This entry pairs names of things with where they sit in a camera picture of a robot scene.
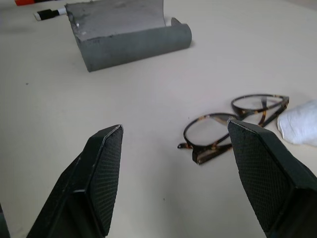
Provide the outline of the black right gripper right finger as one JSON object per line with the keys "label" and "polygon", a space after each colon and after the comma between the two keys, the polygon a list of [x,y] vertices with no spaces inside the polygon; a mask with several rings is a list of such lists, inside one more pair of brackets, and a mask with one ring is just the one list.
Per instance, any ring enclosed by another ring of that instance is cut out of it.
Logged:
{"label": "black right gripper right finger", "polygon": [[240,181],[266,238],[317,238],[317,177],[273,132],[233,119],[228,131]]}

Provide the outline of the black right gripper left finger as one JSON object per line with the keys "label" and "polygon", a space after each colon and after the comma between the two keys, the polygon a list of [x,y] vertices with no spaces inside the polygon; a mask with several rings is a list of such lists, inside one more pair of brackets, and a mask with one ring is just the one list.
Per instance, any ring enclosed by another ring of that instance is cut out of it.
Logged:
{"label": "black right gripper left finger", "polygon": [[92,135],[62,172],[27,238],[106,238],[118,190],[123,126]]}

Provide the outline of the white crumpled cloth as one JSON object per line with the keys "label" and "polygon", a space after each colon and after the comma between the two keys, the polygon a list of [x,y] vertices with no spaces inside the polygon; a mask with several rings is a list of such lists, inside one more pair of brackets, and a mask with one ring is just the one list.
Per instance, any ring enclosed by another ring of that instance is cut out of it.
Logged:
{"label": "white crumpled cloth", "polygon": [[317,147],[317,99],[283,112],[277,127],[285,141]]}

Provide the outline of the tortoiseshell folded glasses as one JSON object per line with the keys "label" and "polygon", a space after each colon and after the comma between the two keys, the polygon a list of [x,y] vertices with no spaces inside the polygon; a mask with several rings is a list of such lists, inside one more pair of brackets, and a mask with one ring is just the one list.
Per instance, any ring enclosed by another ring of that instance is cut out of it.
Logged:
{"label": "tortoiseshell folded glasses", "polygon": [[[233,113],[210,113],[191,121],[183,131],[185,142],[180,143],[178,149],[191,149],[192,160],[202,165],[232,148],[227,123],[230,119],[244,121],[250,117],[257,117],[256,125],[264,128],[287,109],[289,97],[274,94],[249,94],[240,96],[231,101]],[[210,129],[207,142],[195,142],[188,135],[193,127],[205,123],[204,128]]]}

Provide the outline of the black and white marker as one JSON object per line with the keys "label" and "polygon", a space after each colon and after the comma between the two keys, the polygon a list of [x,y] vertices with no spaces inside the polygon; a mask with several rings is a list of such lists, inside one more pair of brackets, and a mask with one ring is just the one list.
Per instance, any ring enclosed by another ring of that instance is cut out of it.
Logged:
{"label": "black and white marker", "polygon": [[42,20],[47,20],[47,19],[55,18],[57,16],[66,15],[66,14],[67,14],[66,9],[65,7],[63,7],[57,10],[46,9],[46,10],[38,11],[34,13],[33,16],[35,17],[37,21],[42,21]]}

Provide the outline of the red orange pen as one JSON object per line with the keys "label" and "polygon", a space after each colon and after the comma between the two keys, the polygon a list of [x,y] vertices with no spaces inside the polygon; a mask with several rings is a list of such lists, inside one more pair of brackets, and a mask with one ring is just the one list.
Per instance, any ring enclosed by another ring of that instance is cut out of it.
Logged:
{"label": "red orange pen", "polygon": [[40,2],[47,2],[51,0],[14,0],[17,6],[36,4]]}

